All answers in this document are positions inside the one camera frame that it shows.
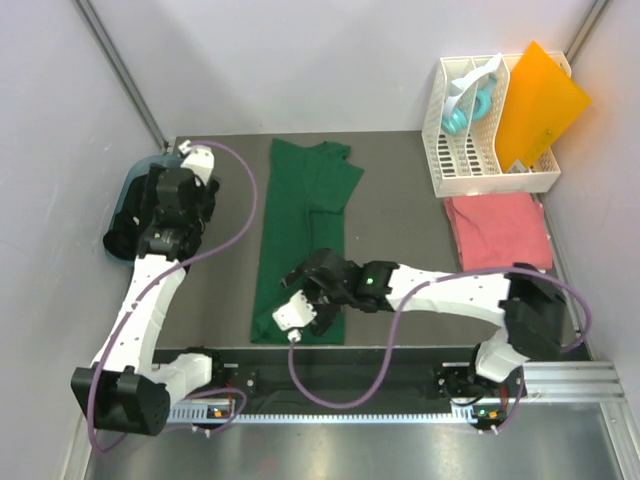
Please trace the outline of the green t shirt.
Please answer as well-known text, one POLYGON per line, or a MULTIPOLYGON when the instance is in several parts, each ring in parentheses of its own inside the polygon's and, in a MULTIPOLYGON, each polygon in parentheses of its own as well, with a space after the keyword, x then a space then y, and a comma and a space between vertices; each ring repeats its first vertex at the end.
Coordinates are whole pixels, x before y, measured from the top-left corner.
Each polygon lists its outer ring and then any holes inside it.
POLYGON ((338 142, 303 147, 272 141, 251 343, 287 343, 272 313, 300 284, 284 288, 284 276, 318 249, 345 252, 345 209, 364 174, 350 154, 351 147, 338 142))

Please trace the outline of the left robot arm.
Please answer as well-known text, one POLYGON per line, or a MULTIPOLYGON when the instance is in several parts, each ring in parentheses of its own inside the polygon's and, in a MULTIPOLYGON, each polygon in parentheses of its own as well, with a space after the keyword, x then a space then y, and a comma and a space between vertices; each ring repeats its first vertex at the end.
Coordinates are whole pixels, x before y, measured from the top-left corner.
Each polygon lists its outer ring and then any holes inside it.
POLYGON ((133 264, 119 318, 89 367, 78 367, 71 389, 94 428, 155 436, 171 408, 199 390, 216 396, 225 370, 213 358, 188 349, 153 365, 170 303, 189 271, 215 208, 219 184, 203 166, 150 166, 133 179, 104 237, 106 249, 133 264))

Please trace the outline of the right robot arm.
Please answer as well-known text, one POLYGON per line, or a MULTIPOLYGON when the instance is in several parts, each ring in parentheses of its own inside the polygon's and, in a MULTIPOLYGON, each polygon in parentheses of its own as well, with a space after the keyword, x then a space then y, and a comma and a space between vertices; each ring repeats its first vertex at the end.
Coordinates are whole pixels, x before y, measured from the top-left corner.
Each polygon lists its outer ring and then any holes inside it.
POLYGON ((480 320, 495 333, 475 346, 461 390, 487 396, 528 361, 563 352, 565 287, 526 263, 456 274, 392 261, 362 265, 324 248, 284 276, 293 288, 272 318, 296 344, 303 330, 323 335, 345 307, 364 313, 427 311, 480 320))

